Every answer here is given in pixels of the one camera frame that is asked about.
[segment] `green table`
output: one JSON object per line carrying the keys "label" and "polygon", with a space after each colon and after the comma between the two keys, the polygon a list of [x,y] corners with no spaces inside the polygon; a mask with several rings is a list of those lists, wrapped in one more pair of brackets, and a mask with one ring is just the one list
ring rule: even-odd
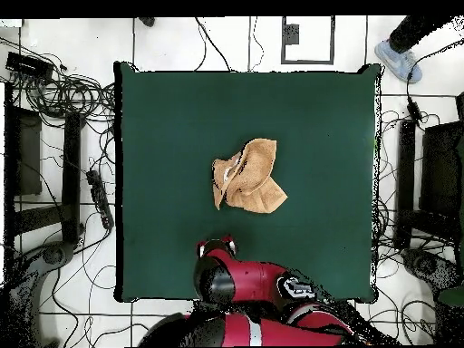
{"label": "green table", "polygon": [[[134,72],[115,63],[122,300],[195,298],[195,245],[225,234],[241,260],[297,269],[337,298],[370,296],[379,70]],[[254,138],[277,140],[272,178],[287,201],[270,215],[216,210],[212,161]]]}

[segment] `red robot body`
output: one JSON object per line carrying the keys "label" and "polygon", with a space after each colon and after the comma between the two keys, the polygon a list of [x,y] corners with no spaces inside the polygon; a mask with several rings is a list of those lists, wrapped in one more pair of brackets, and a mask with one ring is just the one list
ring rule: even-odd
{"label": "red robot body", "polygon": [[312,284],[285,268],[235,259],[232,237],[202,241],[194,286],[199,301],[191,315],[173,314],[157,323],[140,347],[334,346],[370,344],[339,316],[357,319],[380,343],[396,343],[369,326],[346,302],[327,304]]}

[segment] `person's foot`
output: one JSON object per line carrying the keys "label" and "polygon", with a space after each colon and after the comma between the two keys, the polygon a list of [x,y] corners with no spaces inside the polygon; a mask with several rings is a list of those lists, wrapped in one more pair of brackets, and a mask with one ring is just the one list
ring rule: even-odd
{"label": "person's foot", "polygon": [[[375,46],[375,54],[393,72],[393,74],[404,82],[408,81],[408,74],[416,63],[414,54],[411,51],[397,53],[392,50],[388,41],[378,43]],[[422,71],[419,65],[412,69],[410,83],[418,82],[422,78]]]}
{"label": "person's foot", "polygon": [[149,27],[152,27],[155,24],[154,17],[139,17],[139,20],[141,20],[145,25]]}

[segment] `tan cloth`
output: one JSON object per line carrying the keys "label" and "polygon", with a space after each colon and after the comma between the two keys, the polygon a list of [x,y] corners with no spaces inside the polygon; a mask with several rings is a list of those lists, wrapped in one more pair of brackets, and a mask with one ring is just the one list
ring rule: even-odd
{"label": "tan cloth", "polygon": [[214,204],[224,198],[229,206],[257,213],[274,212],[287,198],[270,177],[276,159],[277,142],[251,140],[229,160],[213,162]]}

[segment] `blue shoe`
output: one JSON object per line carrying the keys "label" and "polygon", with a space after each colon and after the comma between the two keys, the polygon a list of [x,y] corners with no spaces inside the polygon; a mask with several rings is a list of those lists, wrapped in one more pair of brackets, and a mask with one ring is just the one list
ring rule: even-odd
{"label": "blue shoe", "polygon": [[[397,53],[392,50],[388,41],[378,43],[375,46],[375,54],[382,62],[393,72],[393,74],[404,82],[408,81],[408,74],[412,66],[416,63],[414,54],[411,51],[405,53]],[[422,71],[419,65],[416,65],[412,70],[410,83],[418,82],[422,78]]]}

